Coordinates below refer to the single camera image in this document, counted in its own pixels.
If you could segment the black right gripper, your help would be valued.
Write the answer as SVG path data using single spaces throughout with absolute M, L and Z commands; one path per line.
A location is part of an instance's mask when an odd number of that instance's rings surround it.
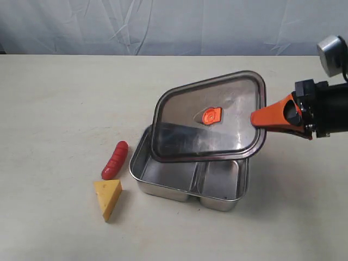
M 312 79 L 295 83 L 286 98 L 251 114 L 251 124 L 268 132 L 312 140 L 347 131 L 347 83 L 329 85 Z

